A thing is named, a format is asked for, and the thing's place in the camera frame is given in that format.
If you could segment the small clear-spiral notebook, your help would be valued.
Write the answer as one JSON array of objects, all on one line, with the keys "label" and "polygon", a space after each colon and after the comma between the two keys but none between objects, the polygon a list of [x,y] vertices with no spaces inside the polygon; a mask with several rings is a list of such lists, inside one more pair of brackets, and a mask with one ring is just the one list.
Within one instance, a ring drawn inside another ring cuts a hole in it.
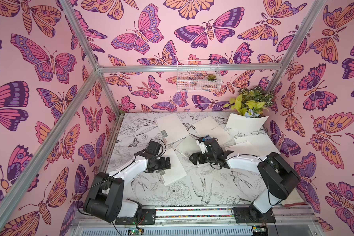
[{"label": "small clear-spiral notebook", "polygon": [[173,149],[167,150],[164,157],[169,157],[171,163],[170,169],[159,171],[159,178],[165,186],[171,185],[187,176],[182,163]]}]

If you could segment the CAMP spiral notebook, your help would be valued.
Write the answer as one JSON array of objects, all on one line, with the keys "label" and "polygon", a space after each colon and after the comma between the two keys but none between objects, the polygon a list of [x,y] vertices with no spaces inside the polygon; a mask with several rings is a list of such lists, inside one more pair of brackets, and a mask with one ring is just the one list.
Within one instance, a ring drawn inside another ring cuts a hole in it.
[{"label": "CAMP spiral notebook", "polygon": [[219,145],[223,146],[232,140],[227,133],[212,117],[206,117],[192,125],[193,129],[201,136],[210,136],[216,138]]}]

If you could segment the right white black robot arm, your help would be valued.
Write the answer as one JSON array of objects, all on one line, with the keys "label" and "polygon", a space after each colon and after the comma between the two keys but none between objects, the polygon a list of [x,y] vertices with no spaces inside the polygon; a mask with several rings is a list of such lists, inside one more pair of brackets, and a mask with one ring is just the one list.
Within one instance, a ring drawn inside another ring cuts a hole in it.
[{"label": "right white black robot arm", "polygon": [[199,138],[199,152],[190,155],[194,164],[208,163],[217,170],[239,169],[261,175],[266,189],[252,202],[251,213],[266,214],[273,206],[286,200],[300,183],[298,173],[277,152],[268,155],[255,155],[249,151],[234,151],[222,148],[215,138]]}]

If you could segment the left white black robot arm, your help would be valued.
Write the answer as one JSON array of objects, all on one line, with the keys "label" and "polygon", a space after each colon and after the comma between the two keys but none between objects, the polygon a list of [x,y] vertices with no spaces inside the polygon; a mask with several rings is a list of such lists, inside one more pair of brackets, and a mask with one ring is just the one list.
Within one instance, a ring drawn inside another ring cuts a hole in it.
[{"label": "left white black robot arm", "polygon": [[170,157],[165,157],[166,145],[160,139],[151,139],[147,146],[120,170],[95,175],[83,204],[84,214],[114,223],[117,218],[131,224],[142,220],[142,204],[124,198],[124,187],[141,173],[154,173],[171,168]]}]

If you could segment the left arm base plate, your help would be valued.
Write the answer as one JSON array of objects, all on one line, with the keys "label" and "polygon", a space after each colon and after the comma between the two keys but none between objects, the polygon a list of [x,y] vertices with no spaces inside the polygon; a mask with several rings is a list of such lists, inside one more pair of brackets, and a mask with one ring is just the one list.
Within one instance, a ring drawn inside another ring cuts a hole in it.
[{"label": "left arm base plate", "polygon": [[156,220],[155,208],[143,208],[137,210],[134,217],[117,217],[116,225],[154,225]]}]

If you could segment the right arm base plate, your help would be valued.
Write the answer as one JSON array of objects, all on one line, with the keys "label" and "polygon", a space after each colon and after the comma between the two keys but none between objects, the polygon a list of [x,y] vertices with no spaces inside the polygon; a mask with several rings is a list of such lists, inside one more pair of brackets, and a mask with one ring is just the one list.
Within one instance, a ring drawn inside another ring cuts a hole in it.
[{"label": "right arm base plate", "polygon": [[251,207],[234,207],[232,208],[232,215],[238,224],[263,224],[276,222],[272,209],[269,209],[266,213],[260,213],[255,208]]}]

